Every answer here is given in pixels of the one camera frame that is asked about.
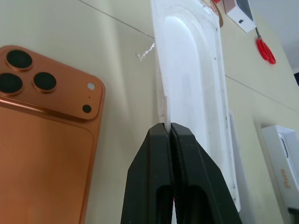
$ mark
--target scissor handle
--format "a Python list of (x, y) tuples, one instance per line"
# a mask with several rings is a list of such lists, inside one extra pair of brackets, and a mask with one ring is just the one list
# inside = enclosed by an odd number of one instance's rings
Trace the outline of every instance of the scissor handle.
[(257, 48), (264, 60), (268, 61), (270, 64), (276, 64), (276, 60), (268, 45), (261, 39), (256, 40)]
[(264, 60), (268, 61), (270, 59), (270, 55), (268, 54), (269, 48), (267, 48), (267, 45), (264, 43), (264, 41), (261, 38), (258, 38), (256, 40), (257, 48), (263, 57)]
[(274, 55), (272, 54), (272, 51), (269, 49), (269, 47), (268, 47), (268, 45), (267, 44), (265, 44), (265, 46), (266, 46), (266, 48), (267, 48), (267, 50), (268, 50), (268, 53), (269, 53), (269, 56), (270, 56), (270, 58), (269, 58), (269, 63), (270, 64), (276, 64), (276, 60), (275, 60), (275, 57), (274, 57)]

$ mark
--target white wall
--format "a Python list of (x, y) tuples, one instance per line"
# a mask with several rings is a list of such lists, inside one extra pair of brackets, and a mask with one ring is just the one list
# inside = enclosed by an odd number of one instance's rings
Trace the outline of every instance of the white wall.
[(280, 37), (294, 72), (299, 72), (299, 0), (249, 0)]

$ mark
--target copper phone back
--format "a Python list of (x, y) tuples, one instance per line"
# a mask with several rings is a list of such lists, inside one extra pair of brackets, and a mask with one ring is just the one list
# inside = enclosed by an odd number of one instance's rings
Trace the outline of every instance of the copper phone back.
[(94, 76), (0, 49), (0, 223), (84, 223), (104, 97)]

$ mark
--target white plastic tray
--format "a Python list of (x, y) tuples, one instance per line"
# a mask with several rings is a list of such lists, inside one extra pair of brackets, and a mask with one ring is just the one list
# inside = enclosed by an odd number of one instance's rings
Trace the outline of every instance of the white plastic tray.
[(160, 122), (190, 128), (221, 169), (240, 211), (219, 18), (197, 0), (151, 4)]

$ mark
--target black clamp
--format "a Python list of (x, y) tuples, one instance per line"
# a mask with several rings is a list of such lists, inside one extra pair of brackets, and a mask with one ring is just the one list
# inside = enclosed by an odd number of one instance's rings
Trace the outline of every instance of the black clamp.
[(172, 123), (149, 129), (132, 162), (121, 224), (241, 224), (218, 166), (192, 132)]

